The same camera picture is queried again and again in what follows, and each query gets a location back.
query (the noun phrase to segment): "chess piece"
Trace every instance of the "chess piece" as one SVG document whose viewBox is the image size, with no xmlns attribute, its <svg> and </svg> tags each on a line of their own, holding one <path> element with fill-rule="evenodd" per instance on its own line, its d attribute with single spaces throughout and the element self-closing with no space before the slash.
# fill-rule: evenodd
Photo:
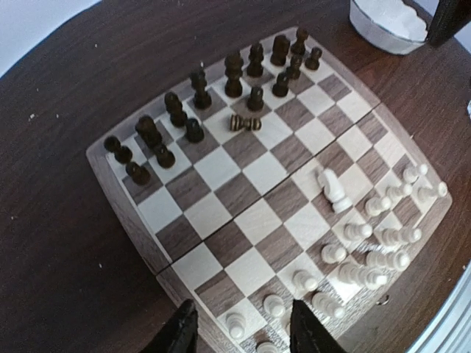
<svg viewBox="0 0 471 353">
<path fill-rule="evenodd" d="M 105 139 L 103 146 L 108 152 L 115 156 L 118 163 L 126 165 L 132 159 L 132 151 L 127 146 L 122 146 L 116 136 L 109 136 Z"/>
<path fill-rule="evenodd" d="M 126 174 L 137 185 L 145 185 L 150 181 L 149 171 L 145 167 L 139 166 L 136 162 L 126 164 Z"/>
<path fill-rule="evenodd" d="M 135 131 L 150 149 L 162 143 L 162 135 L 158 132 L 154 120 L 148 115 L 139 118 Z"/>
<path fill-rule="evenodd" d="M 285 35 L 277 35 L 273 40 L 273 53 L 270 62 L 275 66 L 284 66 L 288 51 L 289 39 Z"/>
<path fill-rule="evenodd" d="M 169 169 L 175 164 L 174 154 L 169 151 L 163 143 L 154 147 L 153 151 L 157 157 L 157 163 L 159 163 L 162 168 Z"/>
<path fill-rule="evenodd" d="M 243 128 L 247 131 L 257 131 L 262 127 L 262 122 L 259 118 L 242 118 L 240 115 L 233 114 L 230 117 L 230 131 L 238 131 Z"/>
<path fill-rule="evenodd" d="M 343 318 L 345 316 L 345 309 L 326 293 L 314 294 L 311 303 L 314 309 L 331 318 Z"/>
<path fill-rule="evenodd" d="M 411 264 L 411 257 L 404 250 L 388 254 L 369 252 L 366 256 L 366 264 L 369 267 L 389 268 L 402 272 Z"/>
<path fill-rule="evenodd" d="M 354 283 L 370 290 L 377 290 L 388 282 L 388 277 L 378 270 L 360 267 L 352 263 L 340 265 L 338 278 L 342 282 Z"/>
<path fill-rule="evenodd" d="M 369 199 L 365 204 L 365 211 L 372 217 L 376 217 L 386 210 L 389 210 L 392 206 L 392 201 L 388 196 L 384 197 L 373 197 Z"/>
<path fill-rule="evenodd" d="M 186 123 L 186 139 L 192 143 L 198 143 L 205 138 L 205 132 L 199 125 L 198 120 L 189 118 Z"/>
<path fill-rule="evenodd" d="M 278 75 L 276 83 L 273 85 L 272 93 L 276 97 L 286 97 L 288 95 L 288 75 L 284 72 Z"/>
<path fill-rule="evenodd" d="M 285 315 L 286 308 L 280 296 L 272 294 L 263 300 L 263 308 L 273 318 L 281 318 Z"/>
<path fill-rule="evenodd" d="M 322 248 L 321 258 L 325 263 L 341 263 L 347 258 L 347 250 L 343 246 L 329 244 Z"/>
<path fill-rule="evenodd" d="M 183 111 L 182 102 L 173 92 L 168 92 L 163 98 L 167 112 L 170 114 L 170 122 L 175 127 L 185 126 L 188 116 Z"/>
<path fill-rule="evenodd" d="M 225 93 L 231 98 L 237 98 L 242 95 L 242 84 L 240 78 L 242 76 L 242 66 L 244 60 L 239 51 L 228 55 L 224 61 L 226 65 L 227 83 L 224 87 Z"/>
<path fill-rule="evenodd" d="M 445 197 L 448 194 L 448 186 L 440 182 L 436 188 L 419 188 L 417 197 L 420 202 Z"/>
<path fill-rule="evenodd" d="M 190 75 L 191 87 L 195 90 L 193 103 L 197 109 L 204 110 L 211 106 L 212 100 L 206 92 L 206 74 L 203 69 L 193 72 Z"/>
<path fill-rule="evenodd" d="M 414 184 L 421 175 L 428 173 L 428 167 L 426 164 L 418 165 L 417 167 L 410 165 L 403 172 L 404 181 L 408 184 Z"/>
<path fill-rule="evenodd" d="M 319 285 L 316 279 L 306 270 L 296 272 L 293 277 L 293 283 L 298 290 L 306 290 L 308 292 L 312 292 Z"/>
<path fill-rule="evenodd" d="M 260 43 L 250 47 L 249 60 L 247 75 L 250 77 L 261 77 L 263 75 L 263 47 Z"/>
<path fill-rule="evenodd" d="M 321 58 L 321 56 L 322 56 L 322 50 L 317 47 L 313 48 L 311 50 L 311 55 L 309 55 L 309 58 L 306 59 L 304 66 L 312 71 L 319 69 L 319 66 L 320 66 L 319 59 Z"/>
<path fill-rule="evenodd" d="M 241 314 L 229 314 L 227 316 L 226 325 L 229 335 L 233 339 L 240 340 L 245 336 L 245 327 L 247 324 L 245 317 L 243 317 Z"/>
<path fill-rule="evenodd" d="M 247 99 L 247 108 L 252 112 L 259 112 L 263 109 L 263 90 L 260 86 L 255 86 L 250 91 Z"/>
<path fill-rule="evenodd" d="M 339 178 L 332 169 L 324 169 L 317 177 L 317 182 L 321 188 L 324 188 L 325 197 L 332 202 L 332 208 L 335 213 L 342 213 L 352 206 L 352 202 L 346 196 Z"/>
<path fill-rule="evenodd" d="M 401 184 L 400 186 L 389 186 L 386 189 L 386 195 L 395 202 L 400 201 L 406 196 L 412 194 L 412 185 L 410 184 Z"/>
<path fill-rule="evenodd" d="M 304 28 L 298 28 L 296 31 L 296 42 L 291 46 L 291 53 L 303 56 L 306 53 L 304 42 L 308 39 L 309 33 Z"/>
<path fill-rule="evenodd" d="M 286 74 L 288 75 L 289 79 L 299 79 L 301 76 L 301 68 L 302 65 L 302 56 L 300 55 L 293 55 L 291 57 L 290 66 L 286 69 Z"/>
</svg>

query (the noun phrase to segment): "black chess piece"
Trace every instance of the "black chess piece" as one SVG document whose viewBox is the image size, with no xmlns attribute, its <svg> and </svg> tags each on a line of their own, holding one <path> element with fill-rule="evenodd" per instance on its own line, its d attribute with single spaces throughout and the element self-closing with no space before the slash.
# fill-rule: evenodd
<svg viewBox="0 0 471 353">
<path fill-rule="evenodd" d="M 273 40 L 273 53 L 270 62 L 275 66 L 284 66 L 288 51 L 289 39 L 285 35 L 277 35 Z"/>
<path fill-rule="evenodd" d="M 126 174 L 131 177 L 137 185 L 145 185 L 150 181 L 150 173 L 144 166 L 140 166 L 136 162 L 126 164 Z"/>
<path fill-rule="evenodd" d="M 263 109 L 263 90 L 260 86 L 252 88 L 250 97 L 247 99 L 247 108 L 253 112 L 258 112 Z"/>
<path fill-rule="evenodd" d="M 260 43 L 255 43 L 250 47 L 249 60 L 247 75 L 250 77 L 261 77 L 263 75 L 263 47 Z"/>
<path fill-rule="evenodd" d="M 293 55 L 291 57 L 290 66 L 286 69 L 286 74 L 289 79 L 299 79 L 301 76 L 302 56 Z"/>
<path fill-rule="evenodd" d="M 175 164 L 175 155 L 163 143 L 154 147 L 153 151 L 157 157 L 157 163 L 162 168 L 169 169 Z"/>
<path fill-rule="evenodd" d="M 242 76 L 242 66 L 244 65 L 241 53 L 239 51 L 235 51 L 228 55 L 224 64 L 226 66 L 225 74 L 227 76 L 224 91 L 231 98 L 240 97 L 242 95 L 242 84 L 240 78 Z"/>
<path fill-rule="evenodd" d="M 127 164 L 132 159 L 132 151 L 127 146 L 122 146 L 116 136 L 107 137 L 103 146 L 108 152 L 115 155 L 115 159 L 118 163 Z"/>
<path fill-rule="evenodd" d="M 162 143 L 162 135 L 157 130 L 154 120 L 148 115 L 141 116 L 135 125 L 135 131 L 150 149 Z"/>
<path fill-rule="evenodd" d="M 304 28 L 298 28 L 296 31 L 296 42 L 291 46 L 291 53 L 303 56 L 306 53 L 304 42 L 308 39 L 309 33 Z"/>
<path fill-rule="evenodd" d="M 319 59 L 322 56 L 322 50 L 320 48 L 313 48 L 311 51 L 311 55 L 309 55 L 309 58 L 306 59 L 304 66 L 308 68 L 309 70 L 317 70 L 319 68 Z"/>
<path fill-rule="evenodd" d="M 195 118 L 189 118 L 186 123 L 186 139 L 192 143 L 198 143 L 205 138 L 205 132 Z"/>
<path fill-rule="evenodd" d="M 285 72 L 282 72 L 277 77 L 277 82 L 273 85 L 272 92 L 276 97 L 286 97 L 288 94 L 289 78 Z"/>
<path fill-rule="evenodd" d="M 165 108 L 170 114 L 170 122 L 175 127 L 185 126 L 185 122 L 188 119 L 188 116 L 183 111 L 182 102 L 178 96 L 173 92 L 168 92 L 163 98 L 165 102 Z"/>
</svg>

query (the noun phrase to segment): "white chess piece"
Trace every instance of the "white chess piece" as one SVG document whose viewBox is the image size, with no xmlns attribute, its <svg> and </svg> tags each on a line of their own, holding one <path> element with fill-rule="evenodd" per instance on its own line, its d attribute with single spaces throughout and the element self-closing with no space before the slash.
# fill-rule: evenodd
<svg viewBox="0 0 471 353">
<path fill-rule="evenodd" d="M 418 165 L 417 167 L 411 165 L 404 169 L 403 178 L 408 184 L 414 184 L 421 175 L 426 175 L 428 167 L 426 164 Z"/>
<path fill-rule="evenodd" d="M 401 186 L 389 186 L 386 189 L 386 195 L 393 201 L 399 201 L 412 194 L 411 184 L 402 184 Z"/>
<path fill-rule="evenodd" d="M 380 215 L 386 210 L 389 210 L 392 206 L 392 201 L 388 196 L 384 197 L 373 197 L 369 199 L 365 204 L 365 211 L 372 217 Z"/>
<path fill-rule="evenodd" d="M 373 228 L 369 224 L 347 224 L 344 229 L 344 238 L 350 241 L 359 241 L 371 237 Z"/>
<path fill-rule="evenodd" d="M 324 169 L 317 177 L 317 182 L 324 188 L 325 197 L 332 202 L 335 213 L 342 213 L 352 206 L 351 200 L 345 195 L 344 187 L 332 169 Z"/>
<path fill-rule="evenodd" d="M 345 316 L 345 309 L 326 293 L 314 294 L 312 297 L 312 306 L 314 309 L 330 316 L 331 318 L 343 318 Z"/>
<path fill-rule="evenodd" d="M 272 294 L 263 300 L 263 308 L 274 318 L 281 318 L 286 313 L 285 304 L 280 296 Z"/>
<path fill-rule="evenodd" d="M 230 337 L 240 340 L 245 336 L 246 321 L 245 318 L 238 313 L 229 314 L 226 320 L 227 331 Z"/>
<path fill-rule="evenodd" d="M 308 292 L 312 292 L 319 285 L 319 282 L 306 270 L 296 272 L 293 277 L 293 283 L 298 290 L 306 290 Z"/>
<path fill-rule="evenodd" d="M 366 264 L 370 267 L 390 268 L 402 272 L 411 264 L 411 257 L 404 250 L 388 254 L 369 252 L 366 256 Z"/>
<path fill-rule="evenodd" d="M 339 280 L 345 283 L 355 283 L 370 290 L 377 290 L 388 282 L 388 277 L 374 268 L 345 263 L 340 265 Z"/>
<path fill-rule="evenodd" d="M 325 263 L 340 263 L 347 257 L 347 250 L 343 246 L 329 244 L 322 248 L 321 258 Z"/>
<path fill-rule="evenodd" d="M 420 202 L 426 202 L 429 199 L 437 199 L 445 197 L 448 194 L 448 186 L 444 182 L 440 182 L 436 188 L 419 188 L 417 197 Z"/>
</svg>

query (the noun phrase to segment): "table surface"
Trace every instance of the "table surface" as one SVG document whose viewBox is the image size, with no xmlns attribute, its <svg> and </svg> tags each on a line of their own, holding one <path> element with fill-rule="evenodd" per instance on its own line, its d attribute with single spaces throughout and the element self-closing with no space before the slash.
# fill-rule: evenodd
<svg viewBox="0 0 471 353">
<path fill-rule="evenodd" d="M 0 79 L 0 352 L 145 346 L 174 305 L 115 217 L 85 150 L 200 61 L 290 26 L 305 26 L 371 87 L 453 195 L 389 303 L 340 340 L 349 352 L 410 346 L 471 256 L 471 55 L 454 40 L 407 57 L 386 54 L 349 25 L 345 0 L 109 0 Z"/>
</svg>

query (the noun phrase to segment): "wooden chessboard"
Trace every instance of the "wooden chessboard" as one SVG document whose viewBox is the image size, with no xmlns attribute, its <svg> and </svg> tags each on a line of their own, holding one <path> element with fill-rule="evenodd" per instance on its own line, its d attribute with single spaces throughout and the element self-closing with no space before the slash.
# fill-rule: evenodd
<svg viewBox="0 0 471 353">
<path fill-rule="evenodd" d="M 281 33 L 293 41 L 296 30 Z M 262 302 L 274 293 L 287 307 L 293 298 L 311 305 L 313 294 L 300 293 L 292 284 L 294 272 L 300 269 L 319 280 L 318 290 L 344 305 L 343 319 L 329 319 L 314 311 L 330 333 L 339 337 L 387 292 L 400 273 L 384 271 L 389 282 L 378 290 L 346 285 L 336 278 L 339 264 L 323 263 L 320 249 L 328 243 L 342 243 L 349 252 L 346 261 L 364 265 L 369 250 L 396 249 L 386 249 L 376 235 L 360 243 L 339 240 L 346 223 L 367 222 L 375 233 L 390 227 L 418 227 L 422 239 L 403 247 L 414 259 L 452 202 L 449 195 L 419 202 L 418 187 L 440 182 L 433 166 L 386 106 L 313 38 L 306 41 L 307 52 L 314 46 L 323 49 L 319 70 L 303 66 L 301 77 L 290 82 L 287 97 L 273 96 L 271 87 L 284 70 L 269 62 L 274 37 L 261 41 L 263 76 L 254 79 L 244 73 L 244 92 L 238 99 L 224 93 L 224 60 L 205 69 L 213 101 L 207 110 L 193 105 L 189 80 L 170 88 L 182 99 L 188 116 L 201 122 L 205 130 L 201 143 L 188 143 L 184 129 L 171 125 L 163 92 L 87 150 L 105 195 L 158 282 L 176 305 L 195 299 L 199 333 L 215 352 L 253 353 L 265 340 L 287 352 L 289 313 L 274 320 Z M 241 51 L 245 64 L 248 54 L 249 47 Z M 264 91 L 265 107 L 259 113 L 246 108 L 254 85 Z M 262 129 L 229 131 L 234 113 L 261 118 Z M 135 133 L 134 126 L 144 114 L 154 118 L 176 157 L 169 170 L 157 164 Z M 133 184 L 124 166 L 105 151 L 103 141 L 108 135 L 131 148 L 133 160 L 150 171 L 149 184 Z M 430 170 L 414 184 L 410 197 L 378 217 L 364 212 L 367 199 L 401 183 L 407 165 L 422 163 Z M 318 168 L 336 172 L 353 207 L 340 215 L 333 213 L 317 185 L 314 172 Z M 234 312 L 248 318 L 241 340 L 233 340 L 226 330 L 227 314 Z"/>
</svg>

